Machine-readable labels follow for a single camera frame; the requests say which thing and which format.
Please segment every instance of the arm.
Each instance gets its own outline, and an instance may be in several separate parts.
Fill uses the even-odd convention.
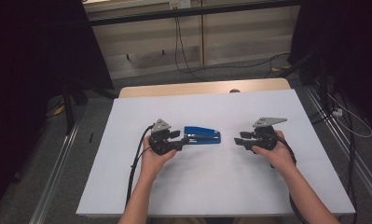
[[[171,150],[165,155],[157,155],[148,144],[149,138],[150,136],[147,136],[143,141],[143,148],[147,148],[147,150],[142,152],[142,170],[130,201],[118,224],[145,224],[153,182],[165,162],[176,154],[176,150]]]
[[[276,133],[284,138],[282,132]],[[296,207],[309,223],[339,223],[296,168],[284,144],[278,142],[271,151],[262,147],[253,147],[253,151],[268,158],[270,164],[282,175]]]

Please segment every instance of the person's left hand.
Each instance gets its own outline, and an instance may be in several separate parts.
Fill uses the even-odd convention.
[[[150,135],[145,137],[143,140],[143,152],[142,155],[142,171],[140,176],[145,176],[154,180],[160,170],[162,169],[163,165],[166,161],[170,160],[176,154],[176,150],[171,150],[168,153],[160,156],[151,149],[148,140],[150,139]]]

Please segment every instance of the cable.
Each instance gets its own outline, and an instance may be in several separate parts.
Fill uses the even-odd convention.
[[[341,94],[341,92],[339,92],[339,95],[342,98],[342,101],[343,101],[343,103],[346,107],[346,111],[348,112],[349,122],[346,120],[346,118],[345,118],[345,121],[347,122],[347,124],[349,124],[349,127],[351,129],[353,129],[353,123],[352,123],[352,120],[351,120],[351,113],[347,109],[348,105],[345,101],[345,98]],[[356,155],[355,139],[354,139],[354,134],[351,132],[351,141],[350,141],[350,145],[349,145],[348,186],[347,186],[346,192],[348,193],[349,197],[352,198],[352,204],[353,204],[354,210],[355,210],[355,213],[353,215],[353,221],[352,221],[353,224],[355,224],[357,222],[357,217],[358,217],[357,201],[356,201],[354,185],[353,185],[353,181],[352,181],[352,176],[353,176],[353,171],[354,171],[355,155]]]
[[[175,49],[175,53],[174,53],[174,60],[175,60],[175,63],[176,63],[176,67],[177,69],[182,72],[182,73],[191,73],[191,75],[198,79],[198,80],[201,80],[201,81],[207,81],[203,78],[200,78],[200,77],[197,77],[194,73],[195,72],[199,72],[201,70],[207,70],[207,69],[215,69],[215,68],[249,68],[249,67],[254,67],[254,66],[259,66],[259,65],[262,65],[264,63],[271,63],[273,59],[276,59],[280,56],[283,56],[283,55],[288,55],[290,53],[282,53],[282,54],[277,54],[277,55],[273,55],[269,60],[266,60],[262,63],[255,63],[255,64],[250,64],[250,65],[239,65],[239,66],[236,66],[236,65],[220,65],[220,66],[214,66],[214,67],[202,67],[202,68],[197,68],[195,70],[191,70],[188,66],[188,63],[187,63],[187,60],[186,60],[186,54],[185,54],[185,51],[184,51],[184,45],[183,45],[183,40],[182,40],[182,34],[181,34],[181,27],[180,27],[180,21],[179,21],[179,18],[175,18],[175,21],[176,21],[176,49]],[[178,50],[178,39],[180,39],[180,44],[182,46],[182,52],[183,52],[183,57],[185,59],[185,62],[186,62],[186,67],[187,69],[186,70],[183,70],[179,67],[179,64],[177,62],[177,50]]]
[[[334,112],[334,109],[335,109],[335,108],[332,106],[331,109],[328,111],[328,113],[327,113],[326,115],[324,115],[324,117],[322,117],[321,119],[315,120],[315,121],[311,121],[311,120],[314,119],[318,114],[320,114],[321,112],[323,112],[324,109],[322,108],[322,109],[320,109],[318,112],[316,112],[316,113],[310,115],[309,118],[310,118],[310,123],[311,123],[311,125],[314,125],[314,124],[320,123],[320,122],[322,122],[322,121],[324,121],[324,120],[330,118],[331,115],[332,115],[333,112]]]
[[[296,165],[296,156],[294,154],[293,149],[291,149],[291,147],[288,145],[287,141],[284,138],[281,138],[280,136],[277,136],[277,138],[278,138],[278,141],[279,142],[283,143],[284,146],[287,147],[287,149],[290,152],[290,155],[291,155],[291,157],[293,159],[293,162]],[[298,218],[298,220],[302,224],[308,224],[308,221],[305,220],[305,218],[301,215],[301,213],[299,212],[298,208],[296,207],[296,204],[294,203],[293,198],[291,197],[291,194],[290,193],[288,193],[288,197],[289,197],[289,200],[290,200],[291,208],[293,209],[294,214],[296,214],[296,217]]]
[[[288,55],[288,54],[290,54],[290,53],[277,54],[277,55],[273,55],[272,57],[270,57],[270,59],[269,59],[269,71],[264,76],[264,78],[267,78],[270,75],[270,72],[272,71],[272,60],[274,60],[276,58],[279,58],[280,56]]]
[[[350,110],[348,110],[347,108],[345,108],[345,106],[343,106],[343,105],[341,105],[331,94],[328,94],[328,96],[337,104],[337,105],[339,105],[342,109],[344,109],[345,111],[347,111],[348,112],[348,114],[349,114],[349,116],[350,115],[353,115],[355,118],[357,118],[358,120],[360,120],[365,126],[366,126],[366,128],[368,128],[369,129],[369,131],[370,131],[370,134],[369,135],[361,135],[361,134],[359,134],[359,133],[356,133],[356,132],[354,132],[353,130],[351,130],[350,128],[348,128],[348,127],[346,127],[340,120],[339,120],[339,118],[338,118],[338,116],[337,116],[337,120],[338,120],[338,122],[339,122],[339,124],[340,125],[342,125],[346,130],[348,130],[349,132],[351,132],[351,133],[354,133],[355,135],[357,135],[357,136],[359,136],[359,137],[363,137],[363,138],[368,138],[368,137],[371,137],[372,136],[372,129],[371,129],[371,127],[369,127],[362,119],[360,119],[359,117],[357,117],[355,114],[353,114]]]
[[[189,73],[191,73],[191,75],[192,75],[194,78],[196,78],[197,80],[200,80],[200,81],[207,81],[207,80],[205,80],[205,79],[203,79],[203,78],[200,78],[200,77],[195,76],[195,74],[193,73],[193,71],[189,68],[189,66],[188,66],[188,62],[186,61],[185,48],[184,48],[184,46],[183,46],[182,33],[181,33],[181,28],[180,28],[180,21],[179,21],[179,18],[177,18],[177,17],[174,18],[174,19],[175,19],[175,21],[176,21],[176,51],[175,51],[175,53],[174,53],[174,60],[175,60],[175,62],[176,62],[176,66],[177,66],[177,68],[179,69],[179,71],[184,72],[183,70],[180,69],[180,67],[179,67],[179,65],[178,65],[178,63],[177,63],[177,41],[178,41],[178,39],[179,39],[178,37],[180,37],[180,44],[182,45],[183,57],[184,57],[184,59],[185,59],[185,62],[186,62],[186,68],[188,69]]]
[[[135,159],[133,160],[133,165],[131,166],[131,173],[130,173],[130,180],[128,182],[128,192],[127,192],[127,201],[125,202],[125,206],[127,206],[128,204],[128,201],[130,200],[131,198],[131,191],[132,191],[132,183],[133,183],[133,177],[134,177],[134,174],[135,174],[135,170],[136,170],[136,167],[137,167],[137,162],[139,161],[140,157],[143,155],[143,153],[145,153],[148,149],[144,149],[143,152],[139,155],[139,152],[140,152],[140,148],[142,146],[142,143],[143,143],[143,140],[145,139],[145,134],[151,130],[153,128],[154,124],[151,125],[151,126],[148,126],[146,129],[145,129],[145,132],[143,133],[142,135],[142,138],[140,139],[140,143],[139,143],[139,146],[137,147],[137,151],[136,151],[136,155],[135,155]]]

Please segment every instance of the power outlet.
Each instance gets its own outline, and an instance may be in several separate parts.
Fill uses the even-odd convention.
[[[180,8],[191,8],[191,0],[181,0],[179,3]]]
[[[169,2],[169,10],[180,9],[180,2],[179,1],[171,1]]]

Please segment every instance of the electrical cable on wall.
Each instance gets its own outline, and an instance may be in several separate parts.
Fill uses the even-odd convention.
[[[175,53],[174,53],[174,60],[175,60],[175,63],[176,63],[176,67],[180,72],[190,73],[195,79],[198,79],[198,80],[201,80],[201,81],[207,81],[207,80],[205,80],[203,78],[200,78],[200,77],[197,77],[195,75],[195,73],[199,72],[199,71],[202,71],[202,70],[217,69],[217,68],[250,68],[250,67],[259,66],[259,65],[262,65],[262,64],[265,64],[265,63],[270,63],[269,71],[264,76],[264,78],[266,78],[266,77],[269,76],[269,74],[272,70],[271,62],[274,59],[277,59],[277,58],[279,58],[283,55],[289,55],[290,54],[290,53],[282,53],[282,54],[273,55],[272,57],[270,57],[270,59],[265,60],[262,63],[254,63],[254,64],[249,64],[249,65],[238,65],[238,66],[237,65],[220,65],[220,66],[214,66],[214,67],[202,67],[202,68],[197,68],[197,69],[191,70],[190,67],[188,66],[188,62],[186,60],[186,54],[185,54],[184,45],[183,45],[183,39],[182,39],[182,34],[181,34],[181,27],[180,27],[179,18],[176,17],[175,22],[176,22],[176,48],[175,48]],[[180,44],[181,44],[181,48],[182,48],[183,57],[184,57],[185,62],[186,62],[186,70],[181,69],[178,62],[177,62],[177,50],[178,50],[178,40],[179,39],[180,39]]]

